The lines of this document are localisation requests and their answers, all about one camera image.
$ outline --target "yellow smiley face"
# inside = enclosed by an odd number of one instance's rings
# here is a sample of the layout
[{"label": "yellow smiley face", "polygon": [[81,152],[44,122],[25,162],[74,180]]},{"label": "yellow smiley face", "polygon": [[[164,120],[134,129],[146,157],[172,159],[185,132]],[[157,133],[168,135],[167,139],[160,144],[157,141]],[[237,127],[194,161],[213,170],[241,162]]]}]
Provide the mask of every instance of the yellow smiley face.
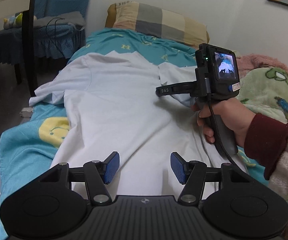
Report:
[{"label": "yellow smiley face", "polygon": [[69,131],[67,117],[50,117],[45,119],[38,130],[40,139],[59,148]]}]

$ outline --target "floor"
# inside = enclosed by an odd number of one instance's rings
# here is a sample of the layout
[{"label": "floor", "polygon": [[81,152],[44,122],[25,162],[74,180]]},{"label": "floor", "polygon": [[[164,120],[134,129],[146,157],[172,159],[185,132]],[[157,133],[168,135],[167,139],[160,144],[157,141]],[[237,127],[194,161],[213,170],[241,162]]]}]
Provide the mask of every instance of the floor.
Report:
[{"label": "floor", "polygon": [[[46,59],[38,63],[37,79],[39,85],[53,80],[58,73],[58,69],[65,65],[63,61]],[[28,106],[30,94],[23,68],[21,73],[23,81],[20,85],[17,85],[14,67],[0,64],[0,136],[3,131],[20,124],[22,118],[19,113],[23,107]]]}]

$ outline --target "person's right hand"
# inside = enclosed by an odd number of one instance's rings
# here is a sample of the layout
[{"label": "person's right hand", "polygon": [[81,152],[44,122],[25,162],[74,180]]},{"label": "person's right hand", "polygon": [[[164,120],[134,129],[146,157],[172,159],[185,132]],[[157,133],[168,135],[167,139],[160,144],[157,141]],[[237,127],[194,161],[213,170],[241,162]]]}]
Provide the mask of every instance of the person's right hand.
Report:
[{"label": "person's right hand", "polygon": [[[240,147],[244,147],[244,142],[248,128],[255,116],[255,114],[246,108],[236,98],[230,98],[226,101],[221,101],[212,105],[214,114],[219,114],[224,124],[235,133],[236,143]],[[196,105],[192,107],[194,111],[199,110]],[[203,118],[210,116],[208,104],[199,112],[197,124],[203,126],[203,133],[209,143],[214,143],[214,131],[205,124]]]}]

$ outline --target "black cable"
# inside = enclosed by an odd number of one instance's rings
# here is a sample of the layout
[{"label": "black cable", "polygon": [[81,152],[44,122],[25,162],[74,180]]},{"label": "black cable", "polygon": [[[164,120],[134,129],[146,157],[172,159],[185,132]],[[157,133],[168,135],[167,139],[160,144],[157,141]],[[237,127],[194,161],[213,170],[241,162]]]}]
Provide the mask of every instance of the black cable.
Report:
[{"label": "black cable", "polygon": [[[50,24],[50,22],[52,21],[52,20],[54,20],[54,19],[57,19],[56,21],[55,21],[55,28],[54,28],[54,41],[52,40],[52,38],[49,36],[49,34],[47,33],[47,27],[48,27],[48,25]],[[59,47],[57,47],[57,45],[56,45],[56,22],[58,21],[58,20],[63,20],[63,18],[60,18],[60,17],[54,17],[53,19],[51,19],[48,23],[47,23],[47,25],[45,26],[45,32],[46,32],[46,35],[48,36],[48,38],[51,40],[51,42],[55,45],[55,47],[57,48],[57,50],[63,55],[63,57],[65,58],[65,56],[64,56],[64,53],[59,49]]]},{"label": "black cable", "polygon": [[210,94],[207,95],[207,102],[208,102],[208,107],[209,107],[209,110],[210,110],[210,114],[211,114],[211,118],[213,119],[214,121],[214,133],[216,134],[216,140],[218,140],[219,142],[219,145],[221,146],[222,148],[222,152],[224,153],[224,155],[226,156],[226,158],[229,160],[229,162],[237,167],[239,167],[236,162],[230,157],[230,155],[228,154],[228,152],[226,151],[224,145],[223,145],[223,142],[219,136],[219,131],[218,131],[218,126],[217,126],[217,122],[216,122],[216,119],[215,119],[215,115],[214,115],[214,111],[213,111],[213,107],[212,107],[212,103],[211,103],[211,100],[210,100]]}]

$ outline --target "plaid pillowcase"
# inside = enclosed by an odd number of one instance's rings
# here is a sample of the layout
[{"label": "plaid pillowcase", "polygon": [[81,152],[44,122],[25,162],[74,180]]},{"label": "plaid pillowcase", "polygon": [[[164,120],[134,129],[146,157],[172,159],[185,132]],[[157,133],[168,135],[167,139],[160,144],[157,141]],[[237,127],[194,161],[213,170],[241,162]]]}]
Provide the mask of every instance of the plaid pillowcase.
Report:
[{"label": "plaid pillowcase", "polygon": [[198,48],[208,43],[206,26],[181,14],[144,3],[116,3],[113,28],[131,29],[157,38],[177,41]]}]

